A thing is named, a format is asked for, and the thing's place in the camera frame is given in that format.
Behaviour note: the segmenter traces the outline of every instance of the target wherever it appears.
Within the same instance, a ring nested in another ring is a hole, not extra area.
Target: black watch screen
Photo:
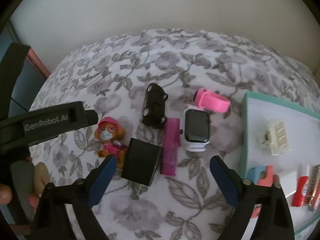
[[[185,137],[188,142],[206,143],[210,138],[210,117],[205,111],[188,109],[185,120]]]

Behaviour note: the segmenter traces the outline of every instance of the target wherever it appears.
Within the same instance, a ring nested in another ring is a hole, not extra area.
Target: pink tube
[[[180,146],[180,123],[178,118],[167,118],[163,139],[163,158],[160,173],[175,176],[178,148]]]

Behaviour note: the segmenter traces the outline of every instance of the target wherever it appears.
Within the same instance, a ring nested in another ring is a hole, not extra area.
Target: toy car wheel
[[[148,113],[149,113],[149,109],[145,109],[145,110],[143,111],[143,116],[147,116]]]
[[[150,92],[152,89],[152,85],[149,85],[148,88],[147,88],[147,92]]]
[[[198,94],[198,90],[195,92],[195,96],[193,97],[193,101],[196,100],[197,94]]]
[[[161,117],[161,123],[165,123],[167,121],[167,118],[165,116]]]
[[[167,99],[168,99],[168,94],[164,94],[163,96],[162,96],[162,99],[164,100],[164,101],[166,101]]]

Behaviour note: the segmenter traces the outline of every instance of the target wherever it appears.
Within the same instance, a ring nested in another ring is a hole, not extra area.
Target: black toy car
[[[156,129],[164,127],[167,118],[164,116],[165,101],[168,95],[162,87],[151,83],[146,92],[142,107],[142,123]]]

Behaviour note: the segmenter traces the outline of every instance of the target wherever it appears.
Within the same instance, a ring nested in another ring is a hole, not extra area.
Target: paw patrol figurine
[[[98,124],[98,128],[94,132],[94,137],[103,142],[103,150],[99,150],[98,157],[104,158],[111,154],[118,160],[118,169],[122,169],[127,152],[127,147],[118,140],[122,139],[125,131],[119,123],[111,118],[104,117]]]

